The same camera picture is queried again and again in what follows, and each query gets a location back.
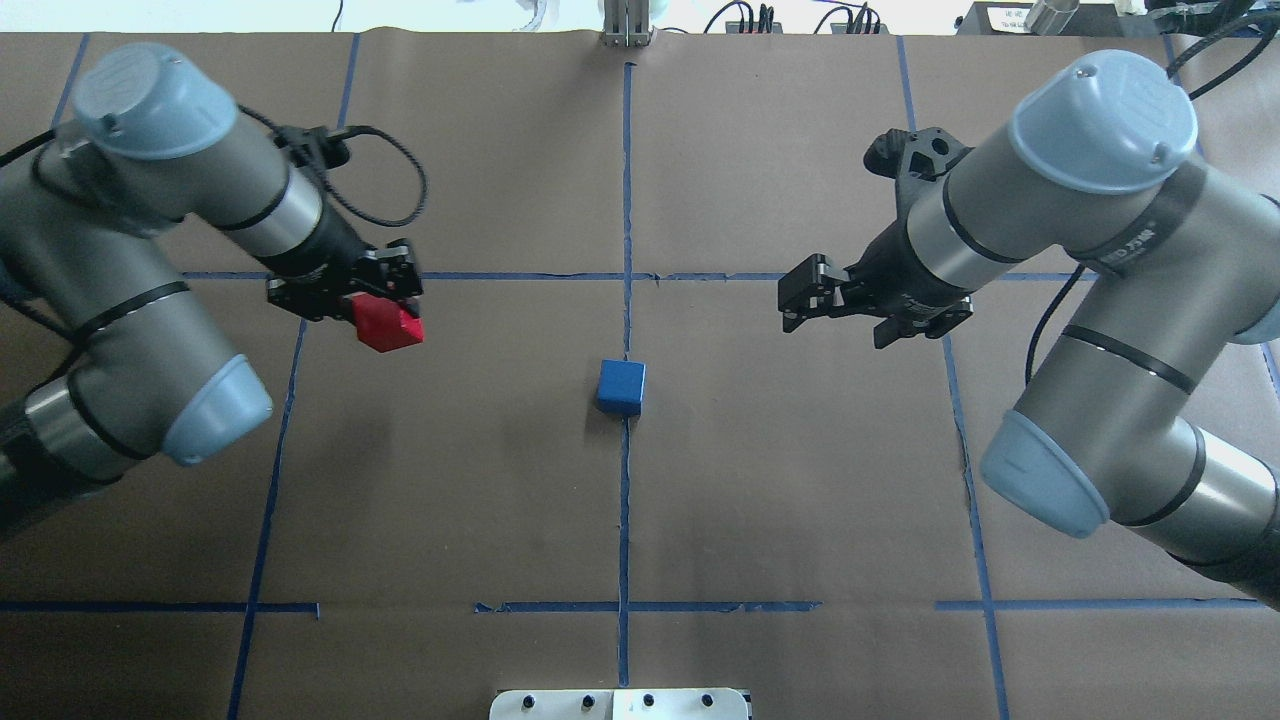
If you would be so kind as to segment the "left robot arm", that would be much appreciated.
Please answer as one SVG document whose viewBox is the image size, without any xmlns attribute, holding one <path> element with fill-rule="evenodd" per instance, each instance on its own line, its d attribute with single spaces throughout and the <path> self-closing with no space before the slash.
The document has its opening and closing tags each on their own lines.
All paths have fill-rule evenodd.
<svg viewBox="0 0 1280 720">
<path fill-rule="evenodd" d="M 3 301 L 69 343 L 3 410 L 3 537 L 96 495 L 147 459 L 202 462 L 273 402 L 157 240 L 197 217 L 266 269 L 268 301 L 348 322 L 379 352 L 421 343 L 407 240 L 348 223 L 330 182 L 347 141 L 278 126 L 164 44 L 105 55 L 69 120 L 3 155 Z"/>
</svg>

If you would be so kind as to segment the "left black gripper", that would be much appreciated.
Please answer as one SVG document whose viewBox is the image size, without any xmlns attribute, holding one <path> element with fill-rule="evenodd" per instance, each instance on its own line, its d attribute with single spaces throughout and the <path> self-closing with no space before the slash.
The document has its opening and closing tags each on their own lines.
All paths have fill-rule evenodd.
<svg viewBox="0 0 1280 720">
<path fill-rule="evenodd" d="M 351 260 L 329 261 L 307 275 L 270 274 L 266 279 L 271 305 L 311 322 L 420 322 L 416 297 L 421 293 L 422 281 L 408 240 L 396 240 L 381 250 L 367 249 Z"/>
</svg>

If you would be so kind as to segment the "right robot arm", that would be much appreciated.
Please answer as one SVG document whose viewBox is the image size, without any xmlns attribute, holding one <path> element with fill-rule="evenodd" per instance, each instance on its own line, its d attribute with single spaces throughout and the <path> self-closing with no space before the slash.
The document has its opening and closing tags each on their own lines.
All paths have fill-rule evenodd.
<svg viewBox="0 0 1280 720">
<path fill-rule="evenodd" d="M 785 332 L 878 319 L 877 348 L 936 340 L 972 296 L 1046 249 L 1096 281 L 980 459 L 997 495 L 1085 538 L 1116 523 L 1181 565 L 1277 606 L 1277 465 L 1187 421 L 1229 345 L 1277 338 L 1277 201 L 1196 150 L 1188 94 L 1135 53 L 1088 53 L 969 147 L 890 129 L 865 168 L 896 218 L 850 266 L 785 274 Z"/>
</svg>

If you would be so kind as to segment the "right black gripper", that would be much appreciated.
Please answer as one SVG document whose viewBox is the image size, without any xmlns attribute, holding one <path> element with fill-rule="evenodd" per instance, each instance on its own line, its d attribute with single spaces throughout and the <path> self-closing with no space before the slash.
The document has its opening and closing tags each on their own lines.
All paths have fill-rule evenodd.
<svg viewBox="0 0 1280 720">
<path fill-rule="evenodd" d="M 850 309 L 837 306 L 844 286 Z M 973 315 L 970 295 L 924 266 L 902 225 L 888 225 L 846 269 L 813 254 L 780 278 L 783 333 L 812 319 L 847 316 L 850 310 L 881 319 L 873 329 L 877 348 L 919 334 L 938 340 Z"/>
</svg>

